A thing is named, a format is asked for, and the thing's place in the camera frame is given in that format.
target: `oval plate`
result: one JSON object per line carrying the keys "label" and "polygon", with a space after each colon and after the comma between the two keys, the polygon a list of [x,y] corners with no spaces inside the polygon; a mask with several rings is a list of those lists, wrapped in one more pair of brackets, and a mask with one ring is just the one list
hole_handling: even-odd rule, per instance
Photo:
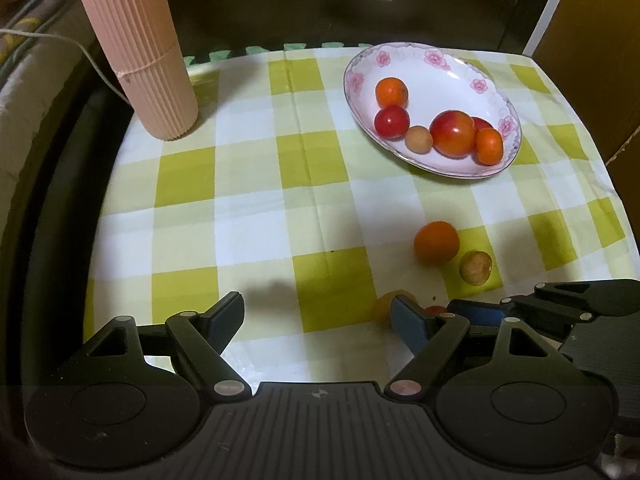
{"label": "oval plate", "polygon": [[[409,90],[407,111],[411,125],[429,127],[444,110],[462,110],[483,118],[500,132],[504,156],[494,166],[476,162],[473,154],[449,158],[436,150],[425,155],[411,152],[404,139],[380,137],[373,119],[380,110],[376,85],[385,77],[401,79]],[[383,43],[363,50],[344,72],[344,95],[362,129],[380,146],[423,170],[455,178],[475,180],[500,173],[518,154],[520,120],[507,96],[472,64],[439,48],[421,43]]]}

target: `wooden cabinet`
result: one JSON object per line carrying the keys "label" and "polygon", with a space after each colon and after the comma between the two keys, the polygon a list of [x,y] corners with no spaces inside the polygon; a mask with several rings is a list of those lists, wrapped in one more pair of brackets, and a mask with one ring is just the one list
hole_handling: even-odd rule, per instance
{"label": "wooden cabinet", "polygon": [[[640,126],[640,0],[560,0],[534,55],[609,160]],[[608,169],[640,235],[640,136]]]}
{"label": "wooden cabinet", "polygon": [[183,54],[421,41],[522,52],[547,0],[169,0]]}

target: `white cable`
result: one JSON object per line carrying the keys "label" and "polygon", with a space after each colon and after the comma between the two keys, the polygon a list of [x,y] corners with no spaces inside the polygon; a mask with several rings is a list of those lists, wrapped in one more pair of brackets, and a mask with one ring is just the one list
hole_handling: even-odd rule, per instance
{"label": "white cable", "polygon": [[28,38],[53,38],[55,40],[66,41],[67,43],[73,43],[80,50],[82,50],[82,53],[89,60],[89,63],[91,63],[91,66],[94,67],[95,71],[98,73],[100,78],[104,81],[105,85],[111,88],[111,90],[113,90],[119,98],[121,98],[124,102],[126,102],[126,104],[130,106],[129,100],[124,96],[122,92],[120,92],[120,90],[118,90],[113,84],[111,84],[111,82],[107,79],[107,77],[102,73],[102,70],[100,70],[100,68],[98,67],[98,64],[94,61],[94,58],[91,57],[91,54],[89,54],[88,50],[85,49],[85,47],[81,43],[78,43],[73,38],[68,38],[66,36],[59,36],[58,34],[44,34],[42,32],[27,32],[24,30],[13,30],[12,28],[0,28],[0,34],[15,34],[16,36],[27,36]]}

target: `pink flower pattern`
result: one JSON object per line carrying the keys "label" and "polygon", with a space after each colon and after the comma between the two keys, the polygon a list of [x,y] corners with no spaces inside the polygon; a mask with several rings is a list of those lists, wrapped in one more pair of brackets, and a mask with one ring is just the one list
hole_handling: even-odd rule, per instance
{"label": "pink flower pattern", "polygon": [[424,62],[442,70],[451,70],[444,55],[437,48],[430,48],[424,53]]}
{"label": "pink flower pattern", "polygon": [[500,132],[503,139],[509,137],[509,134],[514,131],[518,127],[516,120],[509,116],[501,118],[498,122],[498,131]]}
{"label": "pink flower pattern", "polygon": [[360,95],[362,85],[364,83],[364,76],[358,72],[349,72],[347,77],[349,87],[356,95]]}
{"label": "pink flower pattern", "polygon": [[383,66],[387,66],[389,63],[391,63],[391,56],[384,50],[381,50],[378,54],[378,57],[376,58],[376,61],[378,62],[378,66],[382,68]]}
{"label": "pink flower pattern", "polygon": [[484,79],[474,79],[470,86],[479,94],[483,94],[489,88]]}

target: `pink ribbed cylinder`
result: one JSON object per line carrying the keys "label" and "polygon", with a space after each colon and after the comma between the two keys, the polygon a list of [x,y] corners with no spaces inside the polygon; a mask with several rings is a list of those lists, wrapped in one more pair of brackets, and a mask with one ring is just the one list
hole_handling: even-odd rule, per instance
{"label": "pink ribbed cylinder", "polygon": [[100,46],[146,130],[181,136],[198,115],[167,0],[82,0]]}

